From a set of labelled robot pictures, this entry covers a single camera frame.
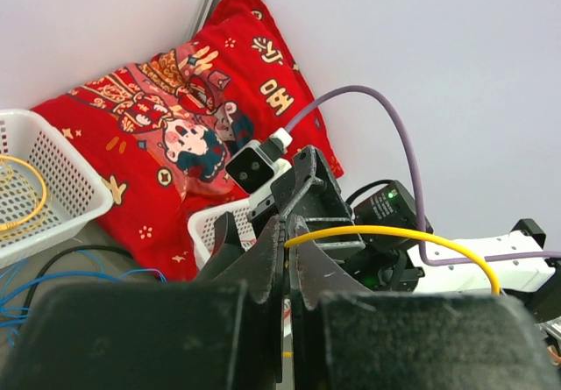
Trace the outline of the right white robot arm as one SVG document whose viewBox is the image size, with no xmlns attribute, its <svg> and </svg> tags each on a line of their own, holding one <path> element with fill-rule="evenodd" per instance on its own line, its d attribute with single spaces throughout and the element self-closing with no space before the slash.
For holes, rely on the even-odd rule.
<svg viewBox="0 0 561 390">
<path fill-rule="evenodd" d="M 544 249 L 545 233 L 521 219 L 508 233 L 475 239 L 418 231 L 415 200 L 397 180 L 342 199 L 323 157 L 311 147 L 289 163 L 278 149 L 248 149 L 239 181 L 251 196 L 249 220 L 260 234 L 274 215 L 301 216 L 311 242 L 363 287 L 416 294 L 504 293 L 540 323 L 560 317 L 560 255 Z"/>
</svg>

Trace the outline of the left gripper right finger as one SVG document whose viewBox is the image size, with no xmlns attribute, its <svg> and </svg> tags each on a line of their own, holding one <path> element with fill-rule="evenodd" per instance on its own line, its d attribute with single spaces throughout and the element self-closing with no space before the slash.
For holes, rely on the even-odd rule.
<svg viewBox="0 0 561 390">
<path fill-rule="evenodd" d="M 372 291 L 312 240 L 288 249 L 288 278 L 295 388 L 330 389 L 333 356 L 328 305 Z"/>
</svg>

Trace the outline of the thin yellow cable stretched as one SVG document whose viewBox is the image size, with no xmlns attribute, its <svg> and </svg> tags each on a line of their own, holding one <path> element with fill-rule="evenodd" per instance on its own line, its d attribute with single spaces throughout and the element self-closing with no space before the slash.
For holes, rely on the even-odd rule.
<svg viewBox="0 0 561 390">
<path fill-rule="evenodd" d="M 490 265 L 484 260 L 483 257 L 476 254 L 475 252 L 469 250 L 468 248 L 460 245 L 454 241 L 447 238 L 442 238 L 434 234 L 429 234 L 428 232 L 421 232 L 418 230 L 403 229 L 390 226 L 379 226 L 379 225 L 354 225 L 354 226 L 340 226 L 327 228 L 322 230 L 316 230 L 313 232 L 308 232 L 295 238 L 291 238 L 284 243 L 284 248 L 289 249 L 291 247 L 301 245 L 310 241 L 314 241 L 320 238 L 331 238 L 346 235 L 382 235 L 398 238 L 411 238 L 415 241 L 430 242 L 435 245 L 440 245 L 456 253 L 459 253 L 469 261 L 478 266 L 482 272 L 485 274 L 489 280 L 491 293 L 499 295 L 501 293 L 501 284 L 499 278 L 495 271 Z"/>
</svg>

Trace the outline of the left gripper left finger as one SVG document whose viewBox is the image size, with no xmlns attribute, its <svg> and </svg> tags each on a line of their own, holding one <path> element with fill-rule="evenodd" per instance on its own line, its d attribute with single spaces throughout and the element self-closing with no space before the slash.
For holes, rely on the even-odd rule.
<svg viewBox="0 0 561 390">
<path fill-rule="evenodd" d="M 214 222 L 215 248 L 195 281 L 227 291 L 232 318 L 224 326 L 228 389 L 274 389 L 282 381 L 285 221 L 271 216 L 244 249 L 234 215 Z"/>
</svg>

